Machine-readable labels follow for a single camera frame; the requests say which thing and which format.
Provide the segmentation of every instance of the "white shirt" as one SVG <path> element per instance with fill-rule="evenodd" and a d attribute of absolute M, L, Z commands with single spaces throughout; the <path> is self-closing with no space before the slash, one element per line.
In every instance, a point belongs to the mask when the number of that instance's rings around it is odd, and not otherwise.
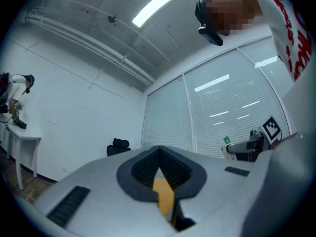
<path fill-rule="evenodd" d="M 12 99 L 19 101 L 26 90 L 25 78 L 20 75 L 13 75 L 13 85 L 8 96 L 8 102 Z"/>
<path fill-rule="evenodd" d="M 316 131 L 315 42 L 290 0 L 257 0 L 294 86 L 284 98 L 298 132 Z"/>

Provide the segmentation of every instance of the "ceiling pipe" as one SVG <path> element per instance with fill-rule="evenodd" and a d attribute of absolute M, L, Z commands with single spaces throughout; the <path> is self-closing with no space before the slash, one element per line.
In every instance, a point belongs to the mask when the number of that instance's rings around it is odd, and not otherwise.
<path fill-rule="evenodd" d="M 46 21 L 48 23 L 51 23 L 55 26 L 58 26 L 60 28 L 63 28 L 71 33 L 74 33 L 78 36 L 80 36 L 81 38 L 83 39 L 86 39 L 94 44 L 96 44 L 97 46 L 103 48 L 104 50 L 108 51 L 109 53 L 113 54 L 114 56 L 116 56 L 119 60 L 121 60 L 123 58 L 123 55 L 121 55 L 120 53 L 116 52 L 115 50 L 113 50 L 112 48 L 110 48 L 109 46 L 105 45 L 104 43 L 94 39 L 93 37 L 83 33 L 83 32 L 80 32 L 72 27 L 69 27 L 65 24 L 62 24 L 60 22 L 57 22 L 53 19 L 49 19 L 49 18 L 46 18 L 46 17 L 43 17 L 43 16 L 40 16 L 40 15 L 34 15 L 34 14 L 30 14 L 28 13 L 28 17 L 29 18 L 36 18 L 36 19 L 40 19 L 40 20 L 43 20 L 43 21 Z M 126 64 L 130 65 L 133 69 L 135 69 L 136 71 L 138 71 L 139 73 L 141 73 L 143 76 L 145 76 L 146 78 L 148 78 L 150 81 L 152 82 L 155 82 L 155 79 L 152 78 L 149 74 L 147 74 L 145 71 L 143 71 L 140 67 L 138 67 L 137 65 L 135 65 L 133 62 L 131 62 L 130 60 L 128 59 L 125 59 L 124 61 Z"/>
<path fill-rule="evenodd" d="M 55 10 L 55 9 L 50 9 L 50 8 L 45 8 L 45 7 L 40 7 L 40 6 L 35 6 L 35 7 L 32 7 L 32 9 L 34 10 L 38 10 L 38 11 L 42 11 L 42 12 L 45 12 L 45 13 L 51 13 L 51 14 L 57 14 L 57 15 L 64 15 L 66 17 L 71 17 L 71 18 L 74 18 L 76 20 L 79 20 L 83 23 L 86 23 L 96 29 L 98 29 L 99 31 L 101 31 L 102 33 L 106 34 L 107 36 L 115 39 L 117 42 L 119 42 L 121 45 L 123 45 L 124 47 L 126 47 L 129 51 L 131 51 L 133 54 L 137 55 L 138 57 L 140 57 L 141 59 L 143 59 L 149 66 L 151 66 L 153 69 L 156 69 L 156 67 L 149 61 L 147 60 L 144 56 L 142 56 L 139 52 L 137 52 L 134 48 L 132 48 L 131 46 L 129 46 L 128 44 L 126 44 L 125 42 L 123 42 L 122 40 L 120 40 L 119 38 L 115 37 L 113 34 L 109 33 L 107 30 L 104 30 L 104 29 L 101 29 L 99 26 L 95 25 L 95 24 L 92 24 L 80 17 L 76 17 L 74 15 L 71 15 L 71 14 L 67 14 L 67 13 L 64 13 L 62 11 L 59 11 L 59 10 Z"/>
<path fill-rule="evenodd" d="M 71 27 L 69 27 L 69 26 L 66 26 L 66 25 L 64 25 L 64 24 L 62 24 L 62 23 L 59 23 L 59 22 L 57 22 L 57 21 L 55 21 L 55 20 L 48 19 L 48 18 L 46 18 L 46 17 L 41 17 L 41 16 L 39 16 L 39 15 L 34 15 L 34 14 L 30 14 L 30 13 L 29 13 L 27 20 L 31 22 L 32 19 L 35 19 L 35 20 L 43 20 L 43 25 L 45 24 L 45 22 L 48 22 L 48 23 L 50 23 L 50 24 L 53 24 L 53 25 L 55 25 L 55 26 L 58 26 L 58 27 L 60 27 L 60 28 L 62 28 L 62 29 L 64 29 L 64 30 L 66 30 L 66 31 L 68 31 L 68 32 L 70 32 L 70 33 L 73 33 L 73 34 L 75 34 L 75 35 L 77 35 L 77 36 L 80 37 L 80 38 L 77 38 L 78 41 L 83 41 L 83 40 L 90 41 L 92 44 L 95 44 L 96 46 L 98 46 L 98 47 L 100 47 L 100 48 L 102 48 L 102 49 L 108 51 L 110 54 L 107 54 L 107 56 L 108 56 L 110 59 L 115 60 L 115 62 L 118 63 L 118 64 L 119 64 L 119 60 L 122 60 L 122 59 L 123 59 L 123 56 L 122 56 L 121 54 L 119 54 L 118 52 L 114 51 L 113 49 L 111 49 L 111 48 L 108 47 L 107 45 L 101 43 L 100 41 L 98 41 L 98 40 L 92 38 L 91 36 L 89 36 L 89 35 L 87 35 L 87 34 L 84 34 L 84 33 L 80 32 L 80 31 L 78 31 L 78 30 L 76 30 L 76 29 L 73 29 L 73 28 L 71 28 Z M 145 78 L 147 78 L 148 80 L 150 80 L 151 82 L 155 82 L 155 79 L 153 79 L 149 74 L 147 74 L 145 71 L 143 71 L 141 68 L 139 68 L 139 67 L 138 67 L 137 65 L 135 65 L 134 63 L 132 63 L 130 60 L 125 59 L 124 62 L 125 62 L 126 64 L 128 64 L 130 67 L 132 67 L 133 69 L 135 69 L 137 72 L 139 72 L 141 75 L 143 75 Z"/>
<path fill-rule="evenodd" d="M 44 29 L 50 31 L 50 32 L 53 32 L 54 34 L 56 35 L 59 35 L 73 43 L 76 43 L 86 49 L 88 49 L 89 51 L 103 57 L 104 59 L 106 59 L 107 61 L 111 62 L 112 64 L 118 66 L 119 63 L 114 61 L 114 60 L 111 60 L 110 58 L 108 58 L 108 54 L 106 53 L 103 53 L 102 51 L 100 50 L 95 50 L 93 46 L 91 46 L 91 44 L 85 42 L 84 40 L 82 39 L 78 39 L 77 36 L 71 36 L 69 35 L 69 33 L 67 33 L 66 31 L 63 31 L 61 29 L 58 29 L 54 26 L 50 26 L 50 25 L 46 25 L 45 23 L 43 24 L 43 26 L 40 24 L 40 22 L 34 20 L 34 19 L 28 19 L 28 21 L 30 23 L 33 23 L 35 25 L 38 25 L 40 27 L 43 27 Z M 126 66 L 120 66 L 123 70 L 125 70 L 126 72 L 128 72 L 129 74 L 131 74 L 132 76 L 136 77 L 137 79 L 139 79 L 142 83 L 146 84 L 147 86 L 150 86 L 151 85 L 151 82 L 148 81 L 147 79 L 143 78 L 141 75 L 138 75 L 136 74 L 135 72 L 133 72 L 132 70 L 130 70 L 129 68 L 127 68 Z"/>
<path fill-rule="evenodd" d="M 83 5 L 83 6 L 86 6 L 88 8 L 91 8 L 91 9 L 95 9 L 97 11 L 100 11 L 101 13 L 109 16 L 110 14 L 108 14 L 107 12 L 103 11 L 103 10 L 100 10 L 96 7 L 93 7 L 93 6 L 90 6 L 88 4 L 85 4 L 83 2 L 78 2 L 78 1 L 74 1 L 74 0 L 61 0 L 61 1 L 68 1 L 68 2 L 73 2 L 73 3 L 76 3 L 76 4 L 80 4 L 80 5 Z M 140 32 L 136 31 L 135 29 L 133 29 L 132 27 L 130 27 L 128 24 L 124 23 L 123 21 L 117 19 L 117 21 L 121 22 L 123 25 L 125 25 L 127 28 L 129 28 L 130 30 L 132 30 L 133 32 L 135 32 L 137 35 L 141 36 L 143 39 L 145 39 L 149 44 L 151 44 L 167 61 L 170 61 L 169 58 L 167 56 L 165 56 L 165 54 L 163 52 L 161 52 L 161 50 L 156 47 L 149 39 L 147 39 L 145 36 L 143 36 Z"/>

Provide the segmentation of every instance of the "white table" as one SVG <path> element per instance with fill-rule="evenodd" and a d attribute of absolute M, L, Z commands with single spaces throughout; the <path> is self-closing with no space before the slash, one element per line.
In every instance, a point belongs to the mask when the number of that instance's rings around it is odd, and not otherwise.
<path fill-rule="evenodd" d="M 18 178 L 19 188 L 24 189 L 21 176 L 21 142 L 36 140 L 36 147 L 33 155 L 33 175 L 38 176 L 38 148 L 41 140 L 41 132 L 34 125 L 27 125 L 26 129 L 21 129 L 13 123 L 6 124 L 6 130 L 13 137 L 12 151 L 15 152 L 16 175 Z M 10 150 L 7 150 L 7 158 L 10 159 Z"/>

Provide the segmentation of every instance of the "window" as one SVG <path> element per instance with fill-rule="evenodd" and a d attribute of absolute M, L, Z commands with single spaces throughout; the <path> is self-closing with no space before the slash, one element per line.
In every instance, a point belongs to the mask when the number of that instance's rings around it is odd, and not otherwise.
<path fill-rule="evenodd" d="M 182 77 L 147 98 L 142 147 L 154 145 L 192 151 L 188 101 Z"/>
<path fill-rule="evenodd" d="M 262 72 L 269 78 L 282 99 L 294 84 L 285 65 L 278 58 L 272 37 L 262 39 L 240 48 L 249 58 L 259 66 Z M 285 108 L 292 133 L 296 132 L 294 121 Z"/>
<path fill-rule="evenodd" d="M 289 130 L 275 92 L 242 53 L 222 55 L 185 74 L 191 102 L 197 153 L 223 157 L 223 138 L 247 140 L 252 129 L 271 115 L 283 136 Z"/>

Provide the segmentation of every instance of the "ceiling light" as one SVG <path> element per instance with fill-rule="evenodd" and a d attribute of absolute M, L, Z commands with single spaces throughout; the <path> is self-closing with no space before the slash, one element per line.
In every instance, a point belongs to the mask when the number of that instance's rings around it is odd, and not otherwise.
<path fill-rule="evenodd" d="M 227 80 L 227 79 L 229 79 L 229 74 L 228 74 L 228 75 L 225 75 L 225 76 L 223 76 L 223 77 L 219 77 L 218 79 L 215 79 L 215 80 L 213 80 L 213 81 L 210 81 L 210 82 L 208 82 L 208 83 L 206 83 L 206 84 L 203 84 L 203 85 L 201 85 L 200 87 L 195 88 L 194 90 L 195 90 L 196 92 L 199 92 L 200 90 L 209 88 L 209 87 L 211 87 L 211 86 L 213 86 L 213 85 L 216 85 L 216 84 L 218 84 L 218 83 L 220 83 L 220 82 L 223 82 L 223 81 L 225 81 L 225 80 Z"/>
<path fill-rule="evenodd" d="M 212 116 L 209 116 L 209 117 L 211 118 L 211 117 L 219 116 L 219 115 L 221 115 L 221 114 L 225 114 L 225 113 L 228 113 L 228 111 L 223 112 L 223 113 L 218 113 L 218 114 L 215 114 L 215 115 L 212 115 Z"/>
<path fill-rule="evenodd" d="M 245 117 L 247 117 L 247 116 L 249 116 L 249 114 L 246 115 L 246 116 L 239 117 L 239 118 L 237 118 L 237 119 L 242 119 L 242 118 L 245 118 Z"/>
<path fill-rule="evenodd" d="M 141 27 L 147 19 L 151 17 L 157 10 L 159 10 L 165 3 L 170 0 L 151 0 L 141 12 L 133 19 L 133 23 L 138 27 Z"/>
<path fill-rule="evenodd" d="M 243 106 L 243 108 L 246 108 L 246 107 L 251 106 L 251 105 L 258 104 L 259 102 L 260 102 L 260 100 L 259 100 L 259 101 L 257 101 L 257 102 L 254 102 L 254 103 L 251 103 L 251 104 L 245 105 L 245 106 Z"/>
<path fill-rule="evenodd" d="M 272 58 L 269 58 L 269 59 L 264 60 L 264 61 L 261 61 L 261 62 L 256 62 L 256 63 L 255 63 L 255 66 L 256 66 L 256 67 L 263 67 L 263 66 L 265 66 L 265 65 L 268 65 L 268 64 L 273 63 L 273 62 L 276 62 L 276 61 L 277 61 L 277 56 L 272 57 Z"/>

